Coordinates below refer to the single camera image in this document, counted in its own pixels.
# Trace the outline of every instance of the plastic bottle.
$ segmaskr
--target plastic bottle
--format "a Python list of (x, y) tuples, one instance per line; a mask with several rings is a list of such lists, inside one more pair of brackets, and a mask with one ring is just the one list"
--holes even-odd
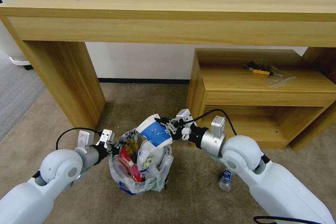
[(230, 191), (231, 189), (231, 180), (232, 180), (232, 172), (229, 169), (223, 171), (222, 178), (219, 181), (219, 187), (224, 191)]

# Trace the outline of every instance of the black wire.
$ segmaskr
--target black wire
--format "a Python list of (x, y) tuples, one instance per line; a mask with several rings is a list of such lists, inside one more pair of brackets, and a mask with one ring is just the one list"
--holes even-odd
[(56, 150), (58, 150), (58, 142), (60, 141), (61, 137), (62, 137), (65, 133), (67, 133), (67, 132), (69, 132), (69, 131), (71, 131), (71, 130), (79, 130), (79, 129), (80, 129), (80, 130), (90, 130), (90, 131), (92, 131), (92, 132), (94, 132), (94, 133), (97, 133), (98, 135), (100, 134), (100, 131), (97, 131), (97, 130), (95, 130), (95, 129), (90, 129), (90, 128), (76, 127), (76, 128), (68, 129), (68, 130), (64, 131), (64, 132), (57, 138), (57, 141), (56, 141)]
[(203, 115), (200, 115), (199, 117), (196, 117), (195, 119), (193, 119), (193, 120), (191, 120), (191, 121), (184, 122), (182, 125), (185, 125), (185, 124), (187, 124), (187, 123), (191, 123), (191, 122), (195, 122), (195, 121), (197, 121), (197, 120), (203, 118), (204, 116), (207, 116), (208, 114), (210, 114), (210, 113), (212, 113), (212, 112), (215, 112), (215, 111), (220, 111), (220, 112), (222, 112), (222, 113), (225, 115), (225, 117), (226, 117), (227, 120), (229, 121), (229, 124), (230, 124), (230, 126), (231, 126), (231, 129), (232, 129), (234, 135), (237, 135), (237, 133), (236, 133), (236, 131), (235, 131), (233, 125), (232, 125), (232, 122), (231, 122), (229, 116), (227, 115), (227, 113), (226, 113), (224, 110), (219, 109), (219, 108), (212, 109), (212, 110), (210, 110), (210, 111), (204, 113)]
[(270, 222), (270, 223), (263, 223), (258, 221), (258, 219), (271, 219), (271, 220), (277, 220), (277, 221), (288, 221), (288, 222), (296, 222), (296, 223), (305, 223), (305, 224), (321, 224), (319, 222), (314, 222), (310, 220), (302, 220), (302, 219), (295, 219), (295, 218), (287, 218), (287, 217), (277, 217), (277, 216), (254, 216), (253, 220), (257, 224), (277, 224), (276, 222)]

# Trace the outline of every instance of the cabinet shelf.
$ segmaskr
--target cabinet shelf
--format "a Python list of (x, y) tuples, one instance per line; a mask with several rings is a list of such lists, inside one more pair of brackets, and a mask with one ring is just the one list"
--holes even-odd
[[(268, 78), (243, 65), (265, 59), (296, 78), (271, 88)], [(221, 108), (238, 134), (261, 148), (281, 149), (336, 100), (336, 85), (309, 68), (293, 50), (196, 49), (187, 107), (192, 116)], [(210, 128), (213, 113), (198, 121)], [(232, 137), (226, 123), (227, 137)]]

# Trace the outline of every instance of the gray carpet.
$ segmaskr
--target gray carpet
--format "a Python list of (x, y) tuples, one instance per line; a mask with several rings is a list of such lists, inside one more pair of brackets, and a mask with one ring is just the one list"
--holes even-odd
[(0, 141), (45, 90), (34, 70), (13, 65), (0, 51)]
[[(107, 104), (97, 129), (112, 129), (116, 138), (149, 115), (173, 117), (186, 105), (187, 85), (101, 85)], [(68, 128), (70, 123), (45, 91), (0, 143), (0, 197), (39, 169), (43, 158), (55, 150), (59, 134)], [(76, 142), (75, 132), (69, 132), (59, 146), (72, 149)], [(190, 148), (182, 140), (172, 148), (167, 190), (130, 196), (118, 189), (104, 159), (82, 181), (61, 193), (45, 223), (244, 224), (265, 213), (238, 176), (233, 177), (230, 192), (218, 187), (225, 167), (205, 151)], [(300, 152), (290, 148), (264, 152), (289, 169), (336, 216), (335, 125)]]

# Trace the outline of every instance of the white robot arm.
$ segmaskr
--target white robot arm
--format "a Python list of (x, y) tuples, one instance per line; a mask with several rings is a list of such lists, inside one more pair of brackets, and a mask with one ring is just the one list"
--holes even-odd
[(32, 178), (14, 187), (0, 200), (0, 223), (42, 223), (50, 214), (56, 197), (107, 156), (106, 142), (113, 137), (114, 133), (105, 129), (100, 140), (93, 145), (94, 134), (80, 131), (74, 150), (51, 152)]
[[(194, 123), (197, 119), (193, 120), (189, 110), (184, 109), (174, 119), (157, 118), (156, 121), (166, 127), (173, 140), (182, 138), (194, 142), (237, 173), (249, 186), (254, 199), (271, 215), (270, 219), (279, 224), (291, 223), (291, 218), (308, 224), (335, 224), (327, 207), (286, 168), (269, 160), (252, 138), (236, 135), (226, 141), (225, 118), (216, 116), (211, 130), (197, 127)], [(32, 178), (0, 200), (0, 223), (42, 223), (62, 191), (108, 153), (119, 153), (117, 146), (106, 144), (113, 137), (112, 131), (104, 130), (98, 143), (92, 145), (93, 134), (80, 131), (78, 146), (73, 151), (61, 149), (50, 153)]]
[(197, 127), (194, 123), (197, 119), (193, 120), (190, 111), (183, 109), (172, 120), (156, 121), (166, 127), (173, 140), (182, 138), (194, 142), (236, 173), (270, 216), (283, 219), (277, 223), (292, 223), (289, 220), (295, 218), (311, 224), (335, 224), (328, 208), (285, 167), (266, 157), (252, 138), (236, 135), (225, 140), (224, 117), (216, 116), (211, 130)]

